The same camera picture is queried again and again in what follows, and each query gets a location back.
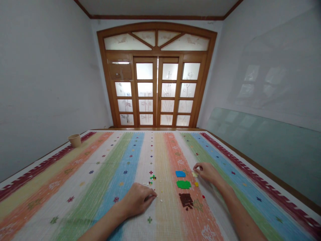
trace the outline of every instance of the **double door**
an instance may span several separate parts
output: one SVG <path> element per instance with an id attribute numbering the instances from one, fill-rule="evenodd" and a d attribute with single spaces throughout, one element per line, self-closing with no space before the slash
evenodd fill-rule
<path id="1" fill-rule="evenodd" d="M 107 56 L 116 127 L 195 127 L 206 55 Z"/>

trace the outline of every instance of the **wooden crown molding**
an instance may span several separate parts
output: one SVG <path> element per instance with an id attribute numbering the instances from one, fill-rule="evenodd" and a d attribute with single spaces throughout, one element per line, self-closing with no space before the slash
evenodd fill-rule
<path id="1" fill-rule="evenodd" d="M 224 16 L 166 16 L 166 15 L 91 15 L 85 7 L 74 0 L 90 19 L 131 19 L 131 20 L 225 20 L 244 0 L 238 0 L 236 4 Z"/>

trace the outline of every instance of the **yellow stripe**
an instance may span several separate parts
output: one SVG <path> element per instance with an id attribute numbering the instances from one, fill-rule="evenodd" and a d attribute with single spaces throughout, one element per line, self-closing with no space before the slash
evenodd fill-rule
<path id="1" fill-rule="evenodd" d="M 173 187 L 171 165 L 169 163 L 165 140 L 162 133 L 155 134 L 155 190 L 159 199 L 155 214 L 157 220 L 157 240 L 186 240 L 181 226 L 181 214 L 178 207 L 178 193 Z"/>
<path id="2" fill-rule="evenodd" d="M 0 222 L 11 213 L 16 207 L 18 207 L 21 203 L 26 201 L 28 197 L 30 197 L 34 192 L 38 191 L 41 186 L 46 183 L 49 179 L 55 176 L 61 169 L 63 169 L 66 165 L 68 165 L 73 159 L 75 159 L 78 155 L 81 154 L 91 143 L 96 141 L 103 132 L 98 132 L 88 138 L 83 144 L 73 149 L 63 158 L 52 164 L 34 179 L 27 182 L 21 188 L 16 190 L 13 194 L 11 194 L 7 199 L 3 200 L 0 203 Z"/>

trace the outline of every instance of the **white wall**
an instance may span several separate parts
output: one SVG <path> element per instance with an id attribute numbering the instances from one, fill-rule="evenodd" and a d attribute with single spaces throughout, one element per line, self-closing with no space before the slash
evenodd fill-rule
<path id="1" fill-rule="evenodd" d="M 203 100 L 204 100 L 207 95 L 208 85 L 211 80 L 211 74 L 213 72 L 213 66 L 215 63 L 216 52 L 218 49 L 218 43 L 219 43 L 219 39 L 220 39 L 220 34 L 221 34 L 223 22 L 222 21 L 193 21 L 193 20 L 158 20 L 158 21 L 186 24 L 186 25 L 200 27 L 200 28 L 204 28 L 207 30 L 217 32 L 215 49 L 214 49 L 214 53 L 213 53 L 213 57 L 212 57 L 212 61 L 211 61 L 211 66 L 210 66 L 209 74 L 207 77 L 205 92 L 204 92 L 204 96 L 203 96 Z M 92 22 L 91 22 L 93 36 L 94 36 L 94 40 L 95 40 L 95 50 L 96 50 L 96 55 L 98 58 L 98 63 L 99 63 L 99 68 L 100 68 L 100 76 L 101 76 L 102 84 L 104 86 L 103 89 L 104 89 L 104 94 L 105 94 L 105 100 L 106 100 L 106 103 L 108 106 L 107 108 L 108 108 L 109 113 L 111 113 L 111 110 L 110 110 L 110 104 L 109 104 L 109 99 L 108 99 L 108 94 L 107 94 L 107 87 L 106 87 L 106 82 L 105 82 L 103 64 L 101 61 L 101 55 L 100 55 L 100 51 L 99 51 L 97 31 L 104 30 L 107 28 L 122 26 L 122 25 L 126 25 L 126 24 L 131 24 L 131 23 L 138 23 L 138 22 L 150 22 L 150 21 L 149 20 L 92 20 Z M 203 106 L 204 106 L 204 101 L 202 102 L 201 112 L 202 112 Z M 111 115 L 109 116 L 109 122 L 113 123 Z"/>
<path id="2" fill-rule="evenodd" d="M 206 128 L 212 110 L 220 107 L 321 131 L 321 21 L 316 4 L 245 0 L 232 12 L 223 23 L 211 95 L 204 101 L 199 127 Z M 247 84 L 254 89 L 242 89 L 251 72 L 254 78 Z"/>
<path id="3" fill-rule="evenodd" d="M 72 0 L 0 3 L 0 181 L 109 127 L 89 18 Z"/>

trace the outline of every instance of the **table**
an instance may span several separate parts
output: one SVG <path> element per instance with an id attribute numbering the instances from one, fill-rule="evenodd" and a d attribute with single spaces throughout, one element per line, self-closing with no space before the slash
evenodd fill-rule
<path id="1" fill-rule="evenodd" d="M 206 131 L 92 130 L 1 183 L 0 239 L 76 240 L 138 182 L 158 197 L 110 240 L 237 240 L 196 162 L 217 168 L 269 240 L 317 238 L 320 216 Z"/>

